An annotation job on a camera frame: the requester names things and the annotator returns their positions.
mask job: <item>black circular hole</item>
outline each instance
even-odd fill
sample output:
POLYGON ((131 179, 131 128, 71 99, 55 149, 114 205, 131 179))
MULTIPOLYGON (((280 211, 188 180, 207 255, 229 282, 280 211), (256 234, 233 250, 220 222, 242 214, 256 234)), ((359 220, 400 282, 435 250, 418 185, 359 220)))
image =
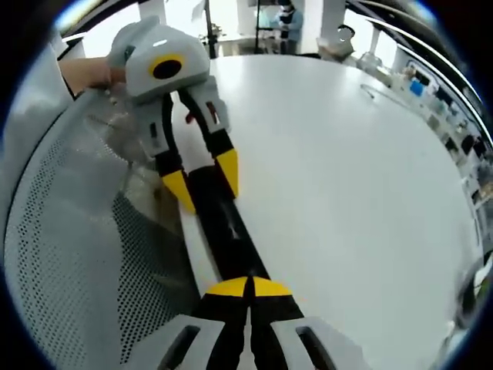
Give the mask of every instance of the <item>black circular hole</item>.
POLYGON ((166 60, 158 64, 153 70, 153 76, 157 79, 169 79, 176 75, 182 68, 182 63, 177 60, 166 60))

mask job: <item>perforated metal panel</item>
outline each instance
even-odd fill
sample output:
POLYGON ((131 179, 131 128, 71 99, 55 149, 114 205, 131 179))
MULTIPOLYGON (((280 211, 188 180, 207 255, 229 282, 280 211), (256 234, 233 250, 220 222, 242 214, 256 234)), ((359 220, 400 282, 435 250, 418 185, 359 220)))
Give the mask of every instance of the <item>perforated metal panel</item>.
POLYGON ((132 125, 122 104, 86 93, 47 132, 15 193, 5 274, 56 368, 120 368, 198 299, 176 205, 132 125))

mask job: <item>white tabletop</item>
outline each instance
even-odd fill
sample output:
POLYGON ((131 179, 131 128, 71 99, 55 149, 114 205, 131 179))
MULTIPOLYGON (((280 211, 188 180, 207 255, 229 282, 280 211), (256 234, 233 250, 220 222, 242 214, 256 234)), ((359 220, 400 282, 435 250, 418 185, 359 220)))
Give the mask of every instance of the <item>white tabletop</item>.
MULTIPOLYGON (((427 368, 461 272, 478 256, 461 177, 418 116, 332 62, 284 55, 213 61, 240 156, 236 205, 270 276, 364 349, 375 370, 427 368)), ((212 163, 174 112, 187 170, 212 163)), ((196 217, 181 209, 203 293, 217 281, 196 217)))

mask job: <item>blue object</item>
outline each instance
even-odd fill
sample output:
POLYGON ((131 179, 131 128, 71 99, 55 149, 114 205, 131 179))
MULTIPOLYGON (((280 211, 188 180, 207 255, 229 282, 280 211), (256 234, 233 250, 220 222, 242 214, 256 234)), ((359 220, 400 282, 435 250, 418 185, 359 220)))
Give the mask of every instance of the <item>blue object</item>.
POLYGON ((424 85, 419 81, 413 81, 411 82, 409 90, 412 91, 416 96, 421 96, 423 95, 424 85))

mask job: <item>person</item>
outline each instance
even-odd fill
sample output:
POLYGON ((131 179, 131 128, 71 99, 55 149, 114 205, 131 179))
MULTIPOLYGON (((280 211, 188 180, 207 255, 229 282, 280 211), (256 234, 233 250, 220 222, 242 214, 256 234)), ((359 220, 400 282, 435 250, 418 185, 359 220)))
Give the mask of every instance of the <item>person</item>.
POLYGON ((290 0, 281 5, 281 10, 272 22, 273 29, 280 29, 280 53, 295 55, 303 27, 303 14, 294 8, 290 0))

